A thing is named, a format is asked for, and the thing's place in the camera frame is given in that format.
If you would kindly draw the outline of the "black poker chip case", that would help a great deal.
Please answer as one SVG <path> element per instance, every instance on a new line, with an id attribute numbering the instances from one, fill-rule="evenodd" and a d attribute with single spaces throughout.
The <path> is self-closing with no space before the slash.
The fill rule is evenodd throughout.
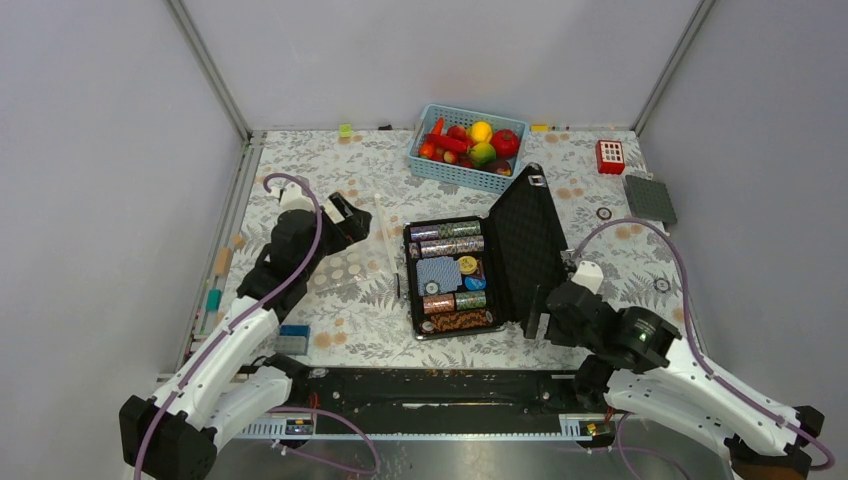
<path id="1" fill-rule="evenodd" d="M 421 341 L 509 324 L 533 339 L 547 294 L 566 279 L 567 241 L 536 163 L 486 214 L 409 223 L 402 245 L 412 328 Z"/>

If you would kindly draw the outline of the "light blue plastic basket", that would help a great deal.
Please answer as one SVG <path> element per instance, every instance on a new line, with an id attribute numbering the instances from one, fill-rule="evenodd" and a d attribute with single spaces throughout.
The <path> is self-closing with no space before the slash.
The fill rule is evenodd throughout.
<path id="1" fill-rule="evenodd" d="M 519 156 L 529 131 L 517 119 L 429 104 L 407 159 L 417 176 L 501 193 L 522 169 Z"/>

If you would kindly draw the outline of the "green yellow mango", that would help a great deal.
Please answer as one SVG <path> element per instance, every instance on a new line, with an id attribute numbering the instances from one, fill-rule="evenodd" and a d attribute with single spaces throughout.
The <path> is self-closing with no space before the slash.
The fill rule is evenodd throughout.
<path id="1" fill-rule="evenodd" d="M 468 158 L 474 168 L 481 168 L 497 159 L 497 151 L 490 143 L 480 142 L 468 150 Z"/>

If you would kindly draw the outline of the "red tomato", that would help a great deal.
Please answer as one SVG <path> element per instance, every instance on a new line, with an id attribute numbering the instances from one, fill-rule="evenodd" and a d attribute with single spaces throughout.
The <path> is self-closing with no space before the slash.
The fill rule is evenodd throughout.
<path id="1" fill-rule="evenodd" d="M 510 159 L 518 154 L 521 138 L 512 130 L 502 129 L 493 134 L 490 145 L 498 159 Z"/>

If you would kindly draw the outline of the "clear dotted zip bag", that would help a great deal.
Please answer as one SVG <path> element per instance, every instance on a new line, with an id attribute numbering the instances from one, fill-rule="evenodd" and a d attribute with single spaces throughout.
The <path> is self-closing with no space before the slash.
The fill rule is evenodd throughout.
<path id="1" fill-rule="evenodd" d="M 339 253 L 327 253 L 318 263 L 311 279 L 309 290 L 315 294 L 341 292 L 350 285 L 379 280 L 388 286 L 388 297 L 400 297 L 400 274 L 395 259 L 390 253 L 388 234 L 385 232 L 383 212 L 377 205 L 378 197 L 355 207 L 372 214 L 369 237 Z M 340 220 L 329 200 L 322 205 L 334 220 Z"/>

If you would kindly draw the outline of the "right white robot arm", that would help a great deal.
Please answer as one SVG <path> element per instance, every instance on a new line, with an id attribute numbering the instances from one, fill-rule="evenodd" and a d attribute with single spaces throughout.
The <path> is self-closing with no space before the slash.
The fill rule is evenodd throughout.
<path id="1" fill-rule="evenodd" d="M 583 410 L 651 420 L 705 446 L 736 479 L 805 479 L 805 452 L 824 416 L 772 400 L 691 347 L 688 337 L 639 306 L 616 309 L 598 292 L 600 267 L 583 261 L 546 299 L 546 339 L 589 351 L 574 377 Z"/>

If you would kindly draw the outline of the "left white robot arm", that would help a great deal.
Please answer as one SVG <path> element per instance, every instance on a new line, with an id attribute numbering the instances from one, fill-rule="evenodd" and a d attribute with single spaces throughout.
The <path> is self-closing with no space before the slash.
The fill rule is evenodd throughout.
<path id="1" fill-rule="evenodd" d="M 309 193 L 289 192 L 224 318 L 191 358 L 150 397 L 131 396 L 119 411 L 122 454 L 135 478 L 204 479 L 219 452 L 247 426 L 281 405 L 296 411 L 310 385 L 262 366 L 238 386 L 233 377 L 308 291 L 320 262 L 368 238 L 371 213 L 341 194 L 329 198 L 334 221 Z"/>

